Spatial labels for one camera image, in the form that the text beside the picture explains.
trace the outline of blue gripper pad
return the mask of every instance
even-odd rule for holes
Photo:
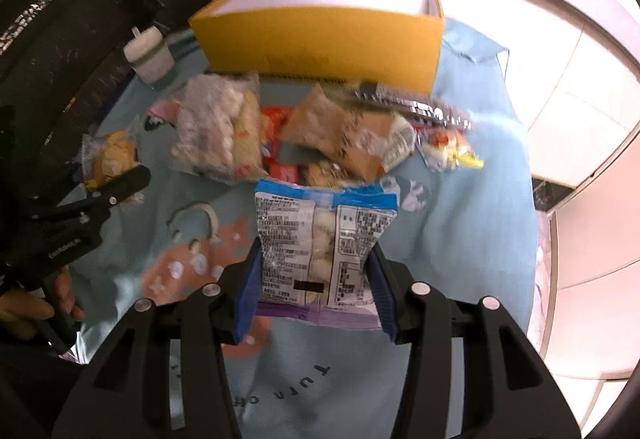
[[[382,330],[391,338],[391,341],[395,343],[399,332],[396,299],[394,298],[388,281],[386,281],[385,274],[380,265],[380,259],[375,251],[369,253],[367,262],[369,262],[367,276],[369,277],[373,301],[376,304],[376,310],[380,318],[380,325],[382,326]]]
[[[234,339],[241,343],[244,335],[249,332],[258,307],[258,299],[262,293],[262,248],[258,246],[254,253],[244,285],[240,288],[236,303],[236,323],[234,325]]]

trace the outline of human hand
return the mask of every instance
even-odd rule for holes
[[[71,289],[68,265],[58,273],[54,292],[59,299],[60,311],[76,321],[84,318],[84,312],[76,305],[76,296]],[[53,307],[49,303],[27,291],[11,289],[0,296],[0,325],[20,340],[30,340],[36,335],[33,320],[47,320],[53,314]]]

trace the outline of open cardboard box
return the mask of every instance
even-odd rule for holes
[[[439,0],[214,0],[190,24],[215,72],[370,80],[428,95]]]

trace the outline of transparent plastic bag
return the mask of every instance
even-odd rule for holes
[[[382,158],[382,170],[386,174],[414,153],[415,129],[404,117],[393,113],[394,122]]]
[[[178,170],[222,181],[265,177],[258,76],[200,74],[182,92],[172,148]]]
[[[80,160],[82,183],[93,192],[116,177],[138,166],[140,120],[136,118],[127,130],[118,130],[103,137],[82,136]],[[126,202],[142,204],[144,194],[137,192]]]
[[[382,172],[394,122],[390,112],[344,107],[314,86],[282,129],[282,139],[321,151],[348,171],[373,182]]]
[[[303,167],[306,186],[348,188],[365,184],[344,167],[331,161],[318,161]]]
[[[379,186],[326,190],[262,180],[255,203],[263,257],[258,314],[379,328],[364,263],[398,213],[396,196]]]
[[[417,147],[424,163],[433,170],[453,170],[459,166],[482,168],[466,137],[458,130],[431,128],[419,130]]]
[[[349,83],[341,88],[328,87],[326,94],[345,104],[398,112],[417,125],[455,128],[462,132],[472,129],[471,117],[461,108],[438,98],[418,96],[384,83]]]

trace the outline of red snack wrapper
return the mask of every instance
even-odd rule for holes
[[[286,120],[289,119],[291,112],[293,112],[293,108],[283,106],[269,106],[260,111],[262,114],[260,143],[262,158],[266,164],[276,162],[280,149],[280,132]]]
[[[299,184],[300,173],[296,164],[271,163],[268,165],[268,172],[271,178],[287,183]]]

